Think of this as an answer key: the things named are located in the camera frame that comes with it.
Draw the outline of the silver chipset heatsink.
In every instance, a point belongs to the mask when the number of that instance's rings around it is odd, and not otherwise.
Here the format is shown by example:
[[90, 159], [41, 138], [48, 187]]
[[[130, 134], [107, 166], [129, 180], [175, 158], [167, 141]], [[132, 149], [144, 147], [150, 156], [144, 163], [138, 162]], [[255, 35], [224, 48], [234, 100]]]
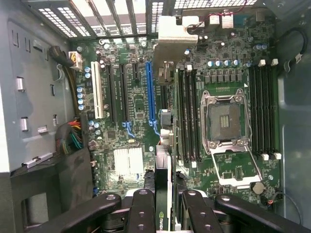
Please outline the silver chipset heatsink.
[[117, 175], [135, 175], [144, 172], [142, 148], [117, 149], [113, 154]]

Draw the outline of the white expansion slot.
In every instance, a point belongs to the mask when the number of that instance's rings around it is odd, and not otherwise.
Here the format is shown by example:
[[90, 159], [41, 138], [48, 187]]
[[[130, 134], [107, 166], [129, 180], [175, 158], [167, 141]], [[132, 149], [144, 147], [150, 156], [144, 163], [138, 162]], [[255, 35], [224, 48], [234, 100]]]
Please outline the white expansion slot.
[[91, 72], [95, 118], [102, 119], [104, 117], [104, 109], [99, 62], [91, 62]]

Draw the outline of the CPU socket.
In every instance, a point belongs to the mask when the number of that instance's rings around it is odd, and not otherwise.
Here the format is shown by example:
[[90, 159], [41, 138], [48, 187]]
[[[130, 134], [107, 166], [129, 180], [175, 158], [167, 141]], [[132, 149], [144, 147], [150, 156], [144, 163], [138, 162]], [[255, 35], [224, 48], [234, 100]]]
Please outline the CPU socket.
[[213, 95], [205, 90], [200, 101], [200, 119], [207, 154], [249, 151], [252, 129], [243, 89], [227, 95]]

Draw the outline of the long black expansion slot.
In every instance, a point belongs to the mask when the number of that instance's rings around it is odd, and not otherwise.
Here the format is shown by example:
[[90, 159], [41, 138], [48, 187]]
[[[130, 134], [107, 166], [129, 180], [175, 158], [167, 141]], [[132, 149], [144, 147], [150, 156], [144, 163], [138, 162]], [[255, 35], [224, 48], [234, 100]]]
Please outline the long black expansion slot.
[[116, 92], [115, 92], [115, 82], [114, 82], [114, 71], [111, 65], [106, 66], [107, 73], [107, 85], [109, 88], [109, 98], [110, 98], [110, 116], [113, 123], [117, 122], [117, 112], [116, 112]]
[[121, 87], [121, 104], [122, 104], [122, 121], [129, 121], [128, 107], [128, 91], [127, 91], [127, 76], [125, 65], [119, 65], [120, 87]]

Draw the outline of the open black PC case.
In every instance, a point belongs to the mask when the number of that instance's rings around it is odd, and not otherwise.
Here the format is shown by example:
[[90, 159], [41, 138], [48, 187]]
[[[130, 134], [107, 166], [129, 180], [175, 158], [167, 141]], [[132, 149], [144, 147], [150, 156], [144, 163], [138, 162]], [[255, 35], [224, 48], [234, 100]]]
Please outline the open black PC case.
[[[280, 191], [271, 208], [255, 204], [269, 212], [306, 227], [311, 233], [311, 0], [21, 0], [41, 21], [64, 37], [69, 49], [77, 41], [125, 39], [154, 36], [158, 40], [159, 18], [173, 16], [176, 23], [198, 17], [188, 33], [221, 20], [225, 28], [238, 15], [275, 18], [275, 48], [278, 90]], [[77, 99], [76, 75], [80, 71], [56, 62], [58, 77], [68, 82], [73, 116], [56, 128], [55, 153], [35, 157], [11, 172], [0, 172], [0, 233], [13, 229], [11, 176], [21, 168], [32, 168], [54, 156], [67, 156], [88, 150], [86, 144], [74, 145], [84, 134]], [[183, 230], [177, 219], [177, 182], [173, 177], [173, 231]], [[204, 198], [208, 197], [199, 191]]]

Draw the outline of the silver coin battery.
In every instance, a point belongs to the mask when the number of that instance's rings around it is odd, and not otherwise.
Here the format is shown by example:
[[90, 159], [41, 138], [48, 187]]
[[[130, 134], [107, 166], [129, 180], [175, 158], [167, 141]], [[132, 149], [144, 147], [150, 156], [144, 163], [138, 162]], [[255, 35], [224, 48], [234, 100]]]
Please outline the silver coin battery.
[[265, 191], [265, 185], [262, 182], [251, 183], [251, 189], [256, 195], [260, 195]]

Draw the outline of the black RAM slot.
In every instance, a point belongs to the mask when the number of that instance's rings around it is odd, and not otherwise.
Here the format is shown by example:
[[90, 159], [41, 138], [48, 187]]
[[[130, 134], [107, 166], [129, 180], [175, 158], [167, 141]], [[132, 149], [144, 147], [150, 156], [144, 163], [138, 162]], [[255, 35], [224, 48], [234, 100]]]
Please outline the black RAM slot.
[[197, 101], [197, 88], [196, 88], [196, 82], [197, 82], [197, 69], [194, 70], [194, 77], [193, 77], [193, 91], [194, 91], [194, 105], [195, 105], [195, 125], [196, 125], [196, 150], [197, 150], [197, 160], [200, 163], [202, 161], [201, 157], [201, 137], [200, 137], [200, 128], [199, 128], [199, 116], [198, 116], [198, 101]]
[[261, 102], [262, 102], [262, 123], [263, 123], [263, 152], [268, 155], [270, 147], [270, 127], [269, 127], [269, 91], [267, 84], [267, 67], [260, 68], [260, 77], [261, 77]]
[[249, 100], [250, 100], [250, 121], [252, 128], [252, 152], [256, 153], [256, 129], [255, 129], [255, 114], [254, 114], [254, 106], [253, 106], [253, 67], [248, 69], [249, 74]]
[[188, 113], [187, 113], [187, 109], [188, 109], [188, 105], [187, 105], [187, 95], [186, 95], [186, 80], [185, 80], [185, 74], [186, 71], [183, 71], [183, 104], [184, 104], [184, 123], [185, 123], [185, 132], [184, 132], [184, 136], [185, 136], [185, 148], [186, 148], [186, 163], [188, 164], [190, 159], [189, 159], [189, 155], [190, 155], [190, 147], [189, 147], [189, 139], [188, 139]]
[[256, 112], [257, 112], [257, 130], [258, 130], [258, 153], [261, 155], [263, 153], [263, 125], [262, 125], [262, 86], [261, 86], [261, 69], [260, 67], [255, 67], [255, 88], [256, 88]]
[[192, 65], [187, 65], [188, 68], [188, 88], [189, 88], [189, 104], [190, 104], [190, 129], [191, 129], [191, 143], [192, 143], [192, 154], [193, 162], [196, 163], [196, 150], [195, 150], [195, 140], [194, 140], [194, 123], [193, 123], [193, 107], [192, 107], [192, 90], [191, 90], [191, 72]]
[[274, 160], [280, 160], [282, 155], [279, 148], [277, 66], [270, 65], [268, 67], [268, 93], [269, 93], [269, 115], [270, 115], [269, 153]]

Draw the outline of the short black expansion slot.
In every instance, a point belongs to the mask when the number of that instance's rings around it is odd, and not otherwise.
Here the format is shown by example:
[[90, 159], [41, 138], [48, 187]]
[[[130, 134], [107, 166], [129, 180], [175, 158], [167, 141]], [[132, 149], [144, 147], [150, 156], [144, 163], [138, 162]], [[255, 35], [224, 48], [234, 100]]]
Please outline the short black expansion slot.
[[140, 81], [140, 77], [139, 77], [139, 67], [137, 63], [133, 63], [132, 64], [132, 72], [133, 72], [133, 79], [135, 82], [139, 82]]

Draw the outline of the black plastic fan shroud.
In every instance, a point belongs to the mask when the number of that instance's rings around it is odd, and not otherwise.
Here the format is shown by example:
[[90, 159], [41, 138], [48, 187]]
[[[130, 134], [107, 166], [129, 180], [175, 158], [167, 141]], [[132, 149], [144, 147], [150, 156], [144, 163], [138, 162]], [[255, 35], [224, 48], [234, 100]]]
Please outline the black plastic fan shroud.
[[88, 201], [93, 181], [88, 150], [54, 156], [11, 176], [13, 229], [26, 233], [32, 228]]

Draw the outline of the blue expansion slot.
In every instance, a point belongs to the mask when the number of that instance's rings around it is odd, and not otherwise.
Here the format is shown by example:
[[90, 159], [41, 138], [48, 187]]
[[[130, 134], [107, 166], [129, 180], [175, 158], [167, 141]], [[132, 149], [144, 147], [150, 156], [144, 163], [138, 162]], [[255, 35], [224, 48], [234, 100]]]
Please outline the blue expansion slot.
[[153, 127], [156, 125], [156, 114], [155, 114], [155, 95], [154, 95], [154, 84], [153, 84], [153, 73], [152, 73], [152, 63], [145, 63], [146, 70], [146, 82], [147, 82], [147, 92], [148, 92], [148, 106], [149, 106], [149, 125]]

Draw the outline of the green motherboard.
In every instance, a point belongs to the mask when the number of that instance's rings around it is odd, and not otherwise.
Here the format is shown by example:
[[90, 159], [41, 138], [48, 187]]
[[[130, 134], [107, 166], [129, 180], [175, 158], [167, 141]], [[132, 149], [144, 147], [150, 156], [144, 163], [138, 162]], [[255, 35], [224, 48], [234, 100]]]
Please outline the green motherboard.
[[[256, 112], [255, 67], [277, 66], [275, 48], [275, 18], [264, 16], [238, 15], [231, 17], [232, 25], [225, 28], [221, 20], [217, 20], [207, 29], [197, 29], [196, 45], [186, 49], [183, 58], [177, 63], [173, 86], [169, 91], [169, 110], [172, 113], [174, 146], [173, 177], [177, 172], [185, 176], [188, 188], [203, 191], [208, 197], [219, 194], [234, 194], [246, 201], [271, 208], [276, 201], [275, 193], [280, 191], [280, 160], [274, 160], [270, 153], [258, 153], [258, 130]], [[106, 192], [115, 192], [121, 197], [132, 189], [142, 188], [147, 170], [155, 173], [156, 146], [160, 137], [159, 110], [161, 108], [160, 86], [153, 71], [154, 47], [158, 40], [154, 37], [98, 39], [74, 42], [72, 47], [81, 54], [83, 69], [76, 75], [77, 99], [81, 114], [84, 134], [74, 139], [74, 145], [86, 144], [91, 160], [93, 196]], [[91, 77], [91, 62], [99, 62], [102, 80], [102, 96], [104, 117], [95, 118], [94, 98]], [[149, 125], [149, 106], [146, 82], [145, 63], [152, 63], [155, 118], [156, 125]], [[132, 64], [139, 67], [140, 81], [133, 79]], [[110, 116], [110, 98], [107, 85], [106, 66], [111, 65], [114, 71], [116, 92], [117, 122]], [[121, 87], [119, 65], [125, 65], [127, 76], [129, 121], [122, 121]], [[192, 65], [191, 90], [194, 123], [194, 140], [196, 150], [195, 105], [193, 91], [194, 70], [197, 69], [197, 101], [199, 128], [201, 137], [202, 161], [193, 160], [190, 104], [188, 88], [188, 68]], [[205, 90], [213, 95], [236, 93], [241, 88], [247, 99], [249, 120], [249, 74], [253, 67], [253, 106], [256, 129], [256, 153], [252, 152], [252, 138], [248, 152], [219, 153], [209, 155], [202, 144], [200, 101]], [[190, 147], [189, 163], [186, 163], [185, 123], [183, 104], [183, 71], [186, 71], [186, 95], [188, 113], [188, 139]], [[117, 149], [142, 148], [144, 172], [135, 175], [117, 175], [113, 151]], [[251, 183], [262, 182], [265, 191], [256, 195]]]

